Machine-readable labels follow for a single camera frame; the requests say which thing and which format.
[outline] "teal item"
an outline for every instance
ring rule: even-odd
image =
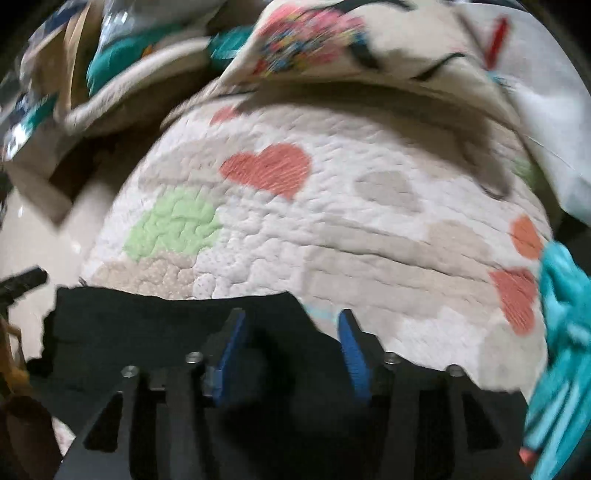
[[[223,72],[236,57],[238,50],[251,36],[254,27],[236,27],[224,33],[218,33],[207,45],[212,67]]]
[[[86,84],[90,96],[92,97],[108,81],[138,61],[146,48],[178,30],[181,30],[180,25],[155,28],[141,35],[119,40],[106,50],[97,53],[86,72]]]
[[[591,280],[560,243],[544,250],[540,295],[548,367],[530,401],[524,446],[541,452],[532,480],[551,480],[591,423]]]
[[[41,125],[43,120],[53,114],[57,102],[57,93],[43,97],[41,102],[36,104],[21,120],[21,127],[27,136],[30,136],[35,129]]]

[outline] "black handle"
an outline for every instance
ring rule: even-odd
[[[12,305],[29,290],[43,285],[47,281],[47,272],[35,267],[0,283],[0,304],[5,307]]]

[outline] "red line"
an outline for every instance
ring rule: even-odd
[[[509,33],[509,18],[501,17],[495,30],[495,34],[492,37],[491,46],[486,52],[485,66],[487,70],[493,70],[496,67],[496,63],[499,59],[499,53],[503,47],[503,43]]]

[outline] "white floor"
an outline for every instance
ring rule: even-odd
[[[26,358],[41,353],[42,320],[55,302],[57,286],[78,283],[80,266],[99,233],[113,199],[137,162],[105,161],[85,185],[66,220],[55,226],[13,191],[0,230],[0,279],[39,265],[48,284],[23,297],[9,311],[21,328]]]

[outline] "floral print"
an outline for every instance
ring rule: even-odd
[[[283,5],[257,34],[264,42],[254,73],[261,76],[331,63],[349,46],[366,45],[362,19],[334,8]]]

